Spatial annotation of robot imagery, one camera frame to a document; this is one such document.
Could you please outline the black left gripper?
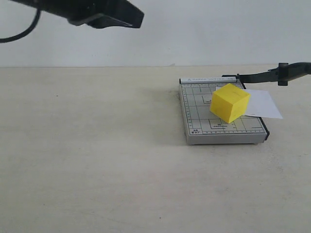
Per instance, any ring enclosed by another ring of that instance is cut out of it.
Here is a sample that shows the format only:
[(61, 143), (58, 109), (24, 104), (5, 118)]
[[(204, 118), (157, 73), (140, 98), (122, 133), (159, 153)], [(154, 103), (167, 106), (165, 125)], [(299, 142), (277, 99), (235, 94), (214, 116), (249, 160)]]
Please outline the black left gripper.
[(95, 9), (95, 2), (88, 0), (15, 0), (14, 2), (37, 8), (65, 18), (70, 24), (86, 24), (94, 29), (141, 27), (144, 13), (128, 0), (105, 0)]

